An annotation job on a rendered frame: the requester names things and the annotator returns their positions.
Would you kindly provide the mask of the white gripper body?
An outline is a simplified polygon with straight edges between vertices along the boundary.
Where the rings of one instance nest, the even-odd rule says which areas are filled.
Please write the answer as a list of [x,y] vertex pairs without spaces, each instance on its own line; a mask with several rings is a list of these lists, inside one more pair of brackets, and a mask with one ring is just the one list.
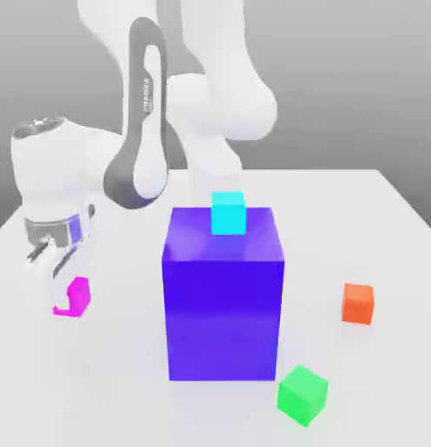
[[24,262],[24,279],[39,298],[42,308],[69,308],[68,288],[79,277],[89,276],[92,237],[57,247],[51,235],[44,236],[31,249]]

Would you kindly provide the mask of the small magenta cube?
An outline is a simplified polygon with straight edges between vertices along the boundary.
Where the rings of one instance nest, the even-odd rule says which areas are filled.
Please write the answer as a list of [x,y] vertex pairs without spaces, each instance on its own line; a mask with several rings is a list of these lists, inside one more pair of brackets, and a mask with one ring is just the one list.
[[91,302],[91,291],[89,279],[86,277],[76,277],[67,287],[66,295],[69,299],[67,309],[52,308],[52,312],[57,316],[79,318],[86,311]]

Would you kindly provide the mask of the small cyan cube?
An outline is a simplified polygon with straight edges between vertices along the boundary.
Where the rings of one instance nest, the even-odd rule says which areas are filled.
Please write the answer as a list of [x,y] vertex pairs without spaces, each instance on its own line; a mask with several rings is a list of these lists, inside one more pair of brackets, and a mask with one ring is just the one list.
[[211,232],[213,235],[244,235],[246,206],[242,191],[211,193]]

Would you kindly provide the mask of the small green cube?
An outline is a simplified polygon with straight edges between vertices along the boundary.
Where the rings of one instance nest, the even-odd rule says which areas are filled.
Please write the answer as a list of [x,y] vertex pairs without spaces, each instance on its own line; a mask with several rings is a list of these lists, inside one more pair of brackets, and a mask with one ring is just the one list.
[[278,385],[277,408],[308,427],[325,407],[329,382],[298,364]]

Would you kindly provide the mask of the small orange cube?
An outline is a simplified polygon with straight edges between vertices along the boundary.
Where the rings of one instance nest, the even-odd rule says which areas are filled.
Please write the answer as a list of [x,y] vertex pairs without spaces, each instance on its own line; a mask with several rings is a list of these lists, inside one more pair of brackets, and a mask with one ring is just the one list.
[[374,295],[370,285],[345,283],[341,319],[361,325],[370,325],[373,318]]

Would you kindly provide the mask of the large purple box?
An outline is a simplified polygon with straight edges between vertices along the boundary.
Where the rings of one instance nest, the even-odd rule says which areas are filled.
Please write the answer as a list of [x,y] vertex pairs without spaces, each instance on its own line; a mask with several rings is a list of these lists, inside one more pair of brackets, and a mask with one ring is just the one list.
[[274,380],[284,253],[271,209],[214,236],[208,208],[174,208],[161,262],[170,380]]

